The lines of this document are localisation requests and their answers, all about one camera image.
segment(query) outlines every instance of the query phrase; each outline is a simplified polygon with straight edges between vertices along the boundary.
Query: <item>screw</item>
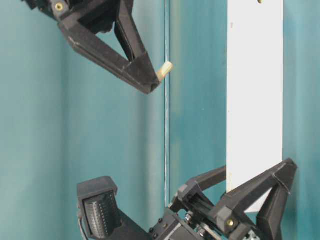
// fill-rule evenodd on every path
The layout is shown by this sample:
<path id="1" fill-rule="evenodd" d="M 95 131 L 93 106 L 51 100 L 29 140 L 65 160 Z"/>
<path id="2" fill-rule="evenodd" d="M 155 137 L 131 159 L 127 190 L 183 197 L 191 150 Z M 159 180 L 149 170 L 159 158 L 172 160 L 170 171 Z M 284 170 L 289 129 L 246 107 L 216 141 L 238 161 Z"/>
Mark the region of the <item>screw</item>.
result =
<path id="1" fill-rule="evenodd" d="M 55 9 L 59 12 L 61 12 L 63 9 L 64 9 L 64 5 L 61 3 L 61 2 L 58 2 L 56 5 L 55 5 Z"/>
<path id="2" fill-rule="evenodd" d="M 229 227 L 232 227 L 235 222 L 232 220 L 232 219 L 229 219 L 228 221 L 226 221 L 226 224 L 229 226 Z"/>

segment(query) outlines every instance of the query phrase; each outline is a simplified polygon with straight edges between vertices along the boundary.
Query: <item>white vertical panel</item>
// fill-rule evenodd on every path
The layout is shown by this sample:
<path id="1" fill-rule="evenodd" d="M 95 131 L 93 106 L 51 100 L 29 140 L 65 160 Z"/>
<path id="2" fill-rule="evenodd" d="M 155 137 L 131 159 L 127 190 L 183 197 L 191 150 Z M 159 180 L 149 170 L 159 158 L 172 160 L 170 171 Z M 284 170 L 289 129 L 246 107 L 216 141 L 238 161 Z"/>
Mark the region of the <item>white vertical panel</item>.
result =
<path id="1" fill-rule="evenodd" d="M 283 4 L 228 0 L 228 192 L 283 160 Z"/>

